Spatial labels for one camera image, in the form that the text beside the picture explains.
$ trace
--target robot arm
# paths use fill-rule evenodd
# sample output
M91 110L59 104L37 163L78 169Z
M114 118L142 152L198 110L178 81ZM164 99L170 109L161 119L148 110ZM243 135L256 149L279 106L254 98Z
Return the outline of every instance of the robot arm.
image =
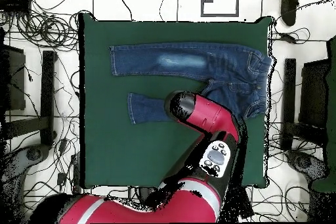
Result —
M199 131L201 137L172 168L159 189L149 195L146 205L152 209L137 210L117 200L83 194L67 198L62 211L56 213L57 223L217 221L236 155L236 119L225 107L188 92L169 95L166 109L176 121ZM37 207L32 223L38 223L39 216L46 216L45 211L51 208L47 202L50 199Z

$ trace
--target jeans leg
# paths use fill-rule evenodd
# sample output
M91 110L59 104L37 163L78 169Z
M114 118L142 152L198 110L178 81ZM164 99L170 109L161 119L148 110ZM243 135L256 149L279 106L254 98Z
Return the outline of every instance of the jeans leg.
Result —
M257 50L221 43L158 43L110 47L112 75L180 76L206 81L249 83L247 71L264 58Z
M145 95L129 93L127 104L132 124L172 121L165 112L163 99L152 99Z
M229 109L237 118L250 118L262 112L255 93L261 69L270 58L240 45L218 43L160 43L111 47L112 74L167 75L207 80L202 95ZM130 93L132 123L166 122L163 99Z

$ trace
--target jeans waistband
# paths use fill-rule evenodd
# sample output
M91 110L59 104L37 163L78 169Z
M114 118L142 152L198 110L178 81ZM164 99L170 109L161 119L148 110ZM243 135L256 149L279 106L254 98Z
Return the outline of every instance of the jeans waistband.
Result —
M271 67L272 59L268 56L263 56L261 60L261 65L258 69L256 80L256 91L259 96L259 101L255 104L259 107L259 112L266 112L266 101L267 101L267 83L268 83L268 71Z

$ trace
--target white floor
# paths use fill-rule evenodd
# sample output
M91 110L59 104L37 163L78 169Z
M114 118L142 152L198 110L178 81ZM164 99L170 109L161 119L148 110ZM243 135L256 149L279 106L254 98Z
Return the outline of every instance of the white floor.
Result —
M36 0L40 7L49 9L61 2L61 0ZM164 0L161 6L162 0L124 0L128 7L131 9L133 19L138 21L246 21L254 22L256 19L262 16L272 16L277 18L280 16L280 0L240 0L239 1L239 16L238 17L201 17L200 16L200 0ZM300 0L300 6L319 0ZM232 13L235 11L233 7L236 3L235 0L214 0L214 3L218 5L221 13ZM65 0L58 7L51 10L61 15L65 20L69 20L69 15L78 11L87 10L91 11L98 20L130 20L130 13L121 0ZM218 11L218 9L211 10L211 6L207 6L206 11ZM277 30L279 32L292 32L299 28L306 27L310 30L310 39L313 40L328 40L336 35L336 2L330 1L319 5L311 5L307 8L302 8L297 12L297 22L294 27L286 27L281 20L278 20ZM31 70L30 74L33 81L28 80L27 71L25 71L27 78L25 84L26 93L30 96L37 110L40 109L40 90L41 90L41 55L37 46L22 39L21 34L16 33L15 21L11 29L10 39L9 35L6 38L6 44L10 44L13 47L21 48L26 54L26 67ZM306 31L301 30L298 32L300 39L306 39ZM280 91L282 89L283 67L285 58L297 59L297 83L301 82L301 69L305 62L313 60L320 60L327 58L326 43L323 41L309 41L302 45L290 45L284 41L275 41L273 44L272 53L277 59L275 69L279 72L274 72L272 78L272 93ZM59 58L62 62L56 63L56 77L55 89L60 89L55 94L55 106L54 106L54 128L61 134L64 126L63 138L71 125L71 131L68 132L66 138L73 139L73 144L69 151L61 158L62 166L65 172L67 172L68 164L70 163L70 156L74 152L80 150L79 140L76 138L79 134L79 119L76 116L79 115L79 100L74 94L69 77L79 69L78 54L76 51L60 52L58 51ZM73 84L79 85L78 74L73 77ZM297 86L297 102L296 102L296 120L299 113L299 97L301 93L301 87ZM278 102L277 117L275 113L275 104L271 111L271 121L280 122L281 118L281 92L272 97L272 101ZM29 100L26 98L26 109L24 111L14 111L7 116L9 120L21 120L24 116L35 116L35 111ZM270 136L276 133L275 129L270 130ZM9 148L16 148L23 138L17 137L9 142ZM22 146L34 144L39 142L39 134L33 135L27 138ZM314 145L307 145L306 147L313 148ZM270 154L279 152L279 150L270 151ZM322 158L321 151L317 150L315 155L318 158ZM253 209L258 213L252 219L248 221L293 221L293 218L297 221L305 221L306 215L302 212L299 206L299 202L303 203L305 208L308 208L309 196L302 189L292 189L287 197L288 201L296 203L296 207L293 204L289 205L289 212L293 218L289 215L289 212L285 208L284 198L281 197L282 192L294 186L301 186L306 188L307 184L304 177L293 171L286 162L282 162L285 156L278 154L271 157L268 161L268 176L271 179L270 185L266 189L252 189L247 188L251 195L251 201L253 203ZM34 166L29 171L27 176L25 190L30 190L38 181L47 182L52 188L58 190L56 186L57 173L62 171L60 164L57 169L54 164L53 152L43 163ZM38 183L34 190L29 192L26 197L27 206L36 207L36 202L42 199L42 196L53 194L54 192L43 185ZM113 187L97 187L92 190L92 193L99 195L107 195ZM65 191L71 193L70 184L66 185ZM127 197L127 192L114 192L114 196Z

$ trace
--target black frame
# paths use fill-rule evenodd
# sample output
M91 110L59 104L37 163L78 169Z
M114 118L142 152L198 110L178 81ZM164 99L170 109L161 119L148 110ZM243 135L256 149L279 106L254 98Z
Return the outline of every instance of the black frame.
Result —
M238 17L239 16L239 0L236 0L236 12L231 14L209 14L204 13L204 3L207 0L201 0L201 17Z

